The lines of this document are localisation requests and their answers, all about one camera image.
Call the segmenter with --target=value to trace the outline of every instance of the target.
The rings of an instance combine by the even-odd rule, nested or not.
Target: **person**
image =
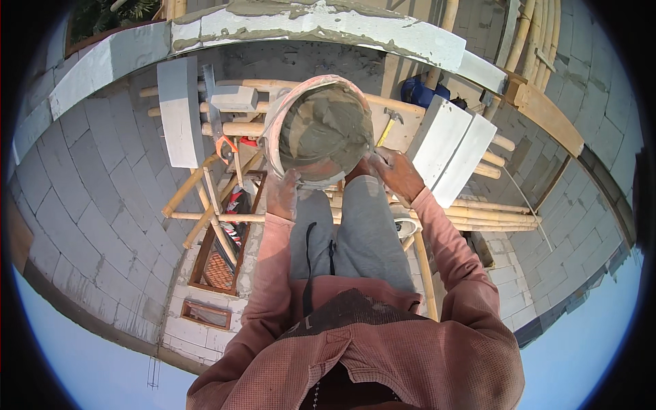
[[[499,293],[403,154],[377,148],[327,196],[269,173],[242,328],[191,385],[188,409],[509,409],[524,378]],[[382,181],[416,210],[447,290],[438,323],[415,292]]]

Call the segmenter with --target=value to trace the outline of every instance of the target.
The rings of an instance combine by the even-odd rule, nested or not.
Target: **sky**
[[[610,364],[636,304],[640,264],[629,257],[588,300],[521,351],[526,387],[519,409],[577,409]],[[80,408],[182,409],[196,376],[161,364],[147,386],[149,357],[104,340],[57,312],[14,271],[35,337]]]

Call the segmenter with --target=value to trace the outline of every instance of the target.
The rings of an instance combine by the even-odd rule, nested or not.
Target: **gray pants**
[[[313,222],[317,224],[306,246],[308,227]],[[383,279],[395,289],[415,292],[385,190],[376,178],[358,176],[345,187],[342,222],[336,235],[325,193],[313,191],[307,199],[299,199],[290,238],[291,279],[308,278],[306,249],[312,277],[330,275],[331,240],[336,276]]]

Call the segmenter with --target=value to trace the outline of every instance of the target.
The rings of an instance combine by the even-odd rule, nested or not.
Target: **orange saw handle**
[[[239,150],[237,149],[237,146],[230,140],[230,138],[228,138],[225,135],[222,135],[218,140],[216,140],[216,154],[227,165],[228,164],[228,159],[223,158],[223,155],[221,155],[221,153],[222,153],[221,148],[223,148],[224,143],[229,145],[230,151],[232,151],[232,152],[238,152]]]

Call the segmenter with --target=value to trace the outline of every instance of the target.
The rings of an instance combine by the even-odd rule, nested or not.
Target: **hammer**
[[[398,112],[385,107],[383,113],[388,114],[390,116],[390,119],[389,121],[387,121],[387,126],[385,126],[385,130],[383,130],[380,139],[376,143],[377,147],[382,146],[382,143],[385,142],[385,138],[387,138],[387,134],[390,133],[390,129],[392,129],[392,125],[394,125],[396,121],[401,121],[401,124],[403,125],[403,117]]]

